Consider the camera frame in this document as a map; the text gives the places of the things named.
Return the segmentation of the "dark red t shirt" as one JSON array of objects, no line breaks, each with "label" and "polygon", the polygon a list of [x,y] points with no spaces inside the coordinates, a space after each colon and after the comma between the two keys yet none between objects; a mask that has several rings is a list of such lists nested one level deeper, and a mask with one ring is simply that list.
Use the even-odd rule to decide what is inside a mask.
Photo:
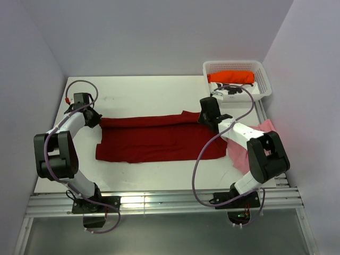
[{"label": "dark red t shirt", "polygon": [[199,113],[132,118],[103,118],[96,159],[149,163],[196,160],[215,135],[198,123]]}]

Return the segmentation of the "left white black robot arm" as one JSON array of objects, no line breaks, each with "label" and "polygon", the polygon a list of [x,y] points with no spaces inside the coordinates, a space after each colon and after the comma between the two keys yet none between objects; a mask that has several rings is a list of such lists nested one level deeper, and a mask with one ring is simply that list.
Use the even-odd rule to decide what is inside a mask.
[{"label": "left white black robot arm", "polygon": [[94,110],[91,94],[75,93],[73,99],[54,128],[33,138],[37,174],[42,179],[63,184],[71,191],[76,203],[83,204],[91,212],[98,212],[104,205],[100,189],[79,170],[73,138],[83,127],[97,126],[101,115]]}]

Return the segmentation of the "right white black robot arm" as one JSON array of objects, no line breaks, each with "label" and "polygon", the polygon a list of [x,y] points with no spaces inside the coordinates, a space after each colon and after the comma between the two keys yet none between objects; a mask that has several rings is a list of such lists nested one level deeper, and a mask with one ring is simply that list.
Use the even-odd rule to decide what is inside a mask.
[{"label": "right white black robot arm", "polygon": [[290,162],[277,132],[259,131],[239,123],[228,114],[221,114],[214,97],[200,99],[200,106],[198,123],[207,126],[216,135],[200,151],[193,171],[193,190],[198,163],[204,151],[218,138],[231,140],[248,153],[249,172],[231,186],[233,192],[230,194],[230,201],[236,207],[242,207],[248,201],[250,192],[289,170]]}]

